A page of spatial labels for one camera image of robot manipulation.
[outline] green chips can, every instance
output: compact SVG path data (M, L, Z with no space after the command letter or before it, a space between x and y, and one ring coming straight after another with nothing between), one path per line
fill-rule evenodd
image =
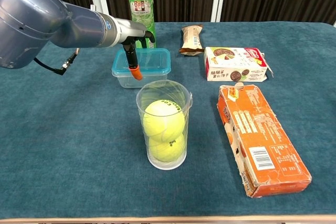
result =
M148 31L155 36L153 0L129 0L131 7L132 20L143 23ZM146 39L147 48L155 48L156 43L151 43ZM141 43L136 42L137 48L141 48Z

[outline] blue container lid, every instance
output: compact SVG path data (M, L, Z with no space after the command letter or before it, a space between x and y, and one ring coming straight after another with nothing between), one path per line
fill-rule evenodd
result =
M165 48L139 48L135 50L143 76L162 76L171 71L170 52ZM132 76L124 49L120 49L112 65L112 75L116 77Z

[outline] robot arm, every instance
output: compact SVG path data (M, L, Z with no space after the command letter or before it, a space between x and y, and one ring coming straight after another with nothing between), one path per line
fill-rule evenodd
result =
M0 0L0 67L22 68L51 41L64 48L121 43L129 68L141 79L135 41L154 36L137 22L117 19L61 0Z

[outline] orange gripper tip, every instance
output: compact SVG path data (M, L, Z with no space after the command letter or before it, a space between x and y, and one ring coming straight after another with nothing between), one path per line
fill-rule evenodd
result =
M131 74L133 75L133 77L137 80L142 80L142 74L140 72L140 68L139 65L136 68L130 68Z

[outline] plastic food container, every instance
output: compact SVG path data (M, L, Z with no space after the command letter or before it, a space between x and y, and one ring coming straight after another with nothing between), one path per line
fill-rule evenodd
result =
M166 80L170 67L170 52L164 48L136 49L142 80L136 80L128 69L125 51L120 49L112 65L112 75L118 78L124 88L141 88L159 80Z

